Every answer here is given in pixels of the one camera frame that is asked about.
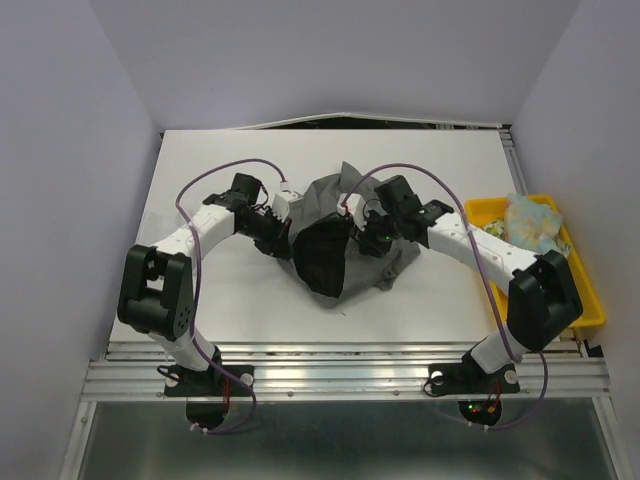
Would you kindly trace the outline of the grey pleated skirt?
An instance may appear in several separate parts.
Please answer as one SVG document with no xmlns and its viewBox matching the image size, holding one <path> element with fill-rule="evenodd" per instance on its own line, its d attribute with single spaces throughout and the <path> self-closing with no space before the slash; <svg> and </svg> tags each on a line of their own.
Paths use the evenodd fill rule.
<svg viewBox="0 0 640 480">
<path fill-rule="evenodd" d="M 345 227 L 333 223 L 312 236 L 310 227 L 336 212 L 342 194 L 354 187 L 361 173 L 344 162 L 341 170 L 313 181 L 303 194 L 302 207 L 293 220 L 289 241 L 300 235 L 312 246 L 311 260 L 298 264 L 294 258 L 280 260 L 279 267 L 311 300 L 323 309 L 334 309 L 375 287 L 388 291 L 395 280 L 420 255 L 420 248 L 396 240 L 384 256 L 364 255 Z"/>
</svg>

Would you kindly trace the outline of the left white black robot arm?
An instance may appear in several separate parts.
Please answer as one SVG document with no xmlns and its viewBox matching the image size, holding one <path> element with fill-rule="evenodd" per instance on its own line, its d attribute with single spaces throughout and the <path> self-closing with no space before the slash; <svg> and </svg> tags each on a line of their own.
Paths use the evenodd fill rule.
<svg viewBox="0 0 640 480">
<path fill-rule="evenodd" d="M 220 349 L 195 325 L 196 286 L 205 256 L 236 234 L 252 239 L 267 256 L 289 258 L 291 214 L 301 197 L 283 184 L 260 203 L 263 191 L 260 180 L 238 173 L 228 190 L 208 196 L 168 237 L 135 245 L 126 255 L 117 318 L 174 359 L 174 365 L 158 370 L 168 396 L 210 396 L 231 387 L 234 375 L 223 374 Z"/>
</svg>

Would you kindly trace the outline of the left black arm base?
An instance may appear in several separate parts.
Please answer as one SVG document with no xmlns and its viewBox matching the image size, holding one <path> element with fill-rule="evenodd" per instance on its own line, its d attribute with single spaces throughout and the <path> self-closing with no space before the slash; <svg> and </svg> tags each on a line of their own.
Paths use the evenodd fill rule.
<svg viewBox="0 0 640 480">
<path fill-rule="evenodd" d="M 257 400 L 252 365 L 229 366 L 228 373 L 233 379 L 212 367 L 192 371 L 177 364 L 160 365 L 156 372 L 165 381 L 165 397 L 187 400 L 185 417 L 192 431 L 204 435 L 231 433 L 244 427 L 254 414 Z M 250 399 L 251 407 L 244 418 L 232 420 L 232 401 L 237 399 Z"/>
</svg>

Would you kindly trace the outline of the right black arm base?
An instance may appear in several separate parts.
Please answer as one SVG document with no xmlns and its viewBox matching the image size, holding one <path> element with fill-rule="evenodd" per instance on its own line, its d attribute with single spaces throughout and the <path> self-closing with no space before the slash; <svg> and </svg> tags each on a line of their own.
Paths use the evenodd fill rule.
<svg viewBox="0 0 640 480">
<path fill-rule="evenodd" d="M 422 385 L 431 398 L 459 396 L 463 419 L 482 427 L 495 427 L 502 415 L 502 396 L 520 392 L 514 365 L 508 364 L 492 374 L 463 362 L 436 363 L 428 367 Z"/>
</svg>

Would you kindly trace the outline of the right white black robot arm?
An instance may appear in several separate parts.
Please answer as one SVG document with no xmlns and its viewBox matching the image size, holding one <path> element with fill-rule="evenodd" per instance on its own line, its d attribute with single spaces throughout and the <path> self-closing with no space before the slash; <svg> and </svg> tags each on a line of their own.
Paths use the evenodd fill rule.
<svg viewBox="0 0 640 480">
<path fill-rule="evenodd" d="M 357 193 L 341 195 L 337 211 L 355 224 L 360 246 L 380 252 L 406 240 L 451 257 L 477 271 L 508 299 L 507 317 L 497 331 L 476 344 L 460 366 L 463 384 L 482 390 L 496 372 L 539 353 L 583 313 L 567 259 L 556 251 L 534 253 L 471 225 L 449 205 L 422 202 L 407 180 L 395 176 L 375 189 L 382 207 L 376 213 Z"/>
</svg>

